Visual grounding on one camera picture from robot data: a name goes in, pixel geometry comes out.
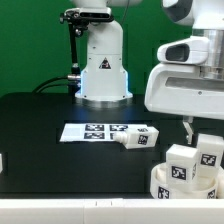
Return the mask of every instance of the cable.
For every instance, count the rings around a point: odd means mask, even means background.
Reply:
[[[52,85],[44,86],[37,93],[41,93],[43,90],[45,90],[47,88],[52,88],[52,87],[56,87],[56,86],[68,86],[68,84],[52,84]]]
[[[42,84],[40,84],[39,86],[37,86],[32,91],[32,93],[37,93],[42,87],[46,86],[49,83],[52,83],[52,82],[55,82],[55,81],[59,81],[59,80],[63,80],[63,79],[66,79],[67,80],[67,76],[60,76],[60,77],[55,77],[55,78],[49,79],[49,80],[43,82]]]
[[[125,11],[124,11],[124,15],[123,15],[123,18],[122,18],[122,20],[121,20],[121,26],[123,26],[124,21],[125,21],[125,19],[126,19],[129,5],[130,5],[130,0],[127,1],[127,5],[126,5]]]

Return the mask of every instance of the robot logo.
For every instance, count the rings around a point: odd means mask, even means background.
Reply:
[[[99,69],[111,69],[110,64],[107,58],[104,58],[103,62],[101,63]]]

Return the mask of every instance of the table surface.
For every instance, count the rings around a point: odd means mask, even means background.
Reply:
[[[65,123],[147,124],[153,148],[117,142],[60,143]],[[196,133],[224,135],[224,121],[196,118]],[[172,144],[186,145],[181,116],[151,113],[144,96],[129,106],[94,109],[67,94],[11,93],[0,98],[0,198],[150,198],[150,172]]]

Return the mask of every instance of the green backdrop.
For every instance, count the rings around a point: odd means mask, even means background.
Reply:
[[[189,27],[173,24],[160,0],[143,0],[128,10],[124,30],[123,64],[129,72],[129,89],[144,93],[161,44],[191,35]],[[69,0],[0,0],[0,96],[31,92],[40,83],[70,72],[67,25],[59,14],[73,5]],[[119,22],[124,8],[113,8]],[[86,36],[78,40],[81,68],[86,63]],[[57,92],[66,92],[57,87]]]

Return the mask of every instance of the white box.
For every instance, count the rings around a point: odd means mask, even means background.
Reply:
[[[198,175],[216,178],[223,156],[223,138],[199,134],[197,149],[199,150]]]
[[[166,153],[167,184],[183,192],[195,190],[198,149],[174,144]]]

